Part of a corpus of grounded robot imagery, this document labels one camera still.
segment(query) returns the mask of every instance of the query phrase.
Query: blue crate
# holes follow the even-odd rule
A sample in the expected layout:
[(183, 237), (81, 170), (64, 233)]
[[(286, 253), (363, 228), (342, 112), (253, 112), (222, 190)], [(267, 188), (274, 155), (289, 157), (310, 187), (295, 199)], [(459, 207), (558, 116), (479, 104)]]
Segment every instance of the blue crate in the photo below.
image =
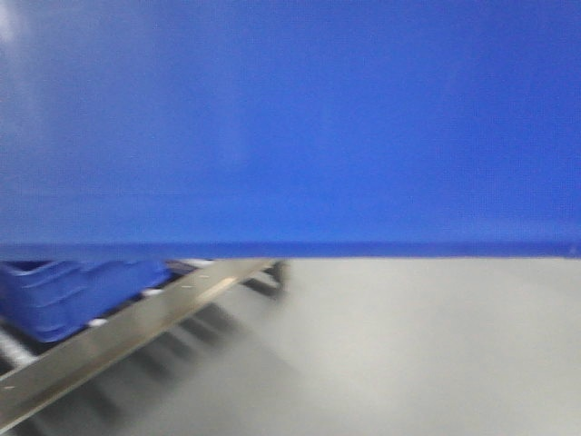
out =
[(38, 341), (58, 341), (169, 275), (155, 261), (0, 263), (0, 314)]

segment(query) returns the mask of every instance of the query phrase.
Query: white surface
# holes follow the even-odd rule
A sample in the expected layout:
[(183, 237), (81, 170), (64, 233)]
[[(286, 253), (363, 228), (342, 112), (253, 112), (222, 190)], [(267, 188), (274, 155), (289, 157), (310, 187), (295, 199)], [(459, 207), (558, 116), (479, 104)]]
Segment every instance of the white surface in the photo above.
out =
[(154, 342), (36, 430), (581, 434), (581, 262), (293, 261), (288, 287), (279, 302), (229, 292), (225, 341), (179, 330), (189, 357)]

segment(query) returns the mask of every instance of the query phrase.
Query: blue plastic surface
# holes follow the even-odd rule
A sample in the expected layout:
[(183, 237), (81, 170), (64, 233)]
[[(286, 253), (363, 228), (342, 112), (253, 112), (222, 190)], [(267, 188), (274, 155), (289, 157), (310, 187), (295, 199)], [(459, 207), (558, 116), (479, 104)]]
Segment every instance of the blue plastic surface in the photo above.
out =
[(169, 278), (161, 262), (0, 263), (0, 315), (42, 342)]
[(581, 253), (581, 3), (0, 4), (0, 259)]

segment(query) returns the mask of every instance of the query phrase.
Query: metal rail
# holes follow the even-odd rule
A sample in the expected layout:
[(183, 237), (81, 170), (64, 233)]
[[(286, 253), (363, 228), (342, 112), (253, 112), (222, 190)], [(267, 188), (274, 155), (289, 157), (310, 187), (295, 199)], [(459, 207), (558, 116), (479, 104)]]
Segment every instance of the metal rail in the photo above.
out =
[[(94, 322), (94, 327), (47, 352), (26, 359), (17, 354), (20, 357), (12, 360), (17, 367), (0, 376), (0, 433), (200, 310), (234, 284), (247, 282), (264, 270), (277, 279), (272, 271), (278, 269), (270, 259), (216, 261), (160, 291), (145, 292), (140, 301)], [(15, 344), (4, 343), (14, 356)]]

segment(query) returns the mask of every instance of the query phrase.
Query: metal bar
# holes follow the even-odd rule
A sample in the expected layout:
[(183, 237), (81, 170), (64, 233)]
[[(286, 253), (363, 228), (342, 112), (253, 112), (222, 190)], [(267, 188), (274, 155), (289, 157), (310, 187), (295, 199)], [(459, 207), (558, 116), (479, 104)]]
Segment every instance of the metal bar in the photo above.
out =
[(35, 356), (19, 341), (0, 329), (0, 357), (13, 368), (29, 365)]
[(0, 377), (0, 433), (146, 344), (273, 260), (217, 261)]

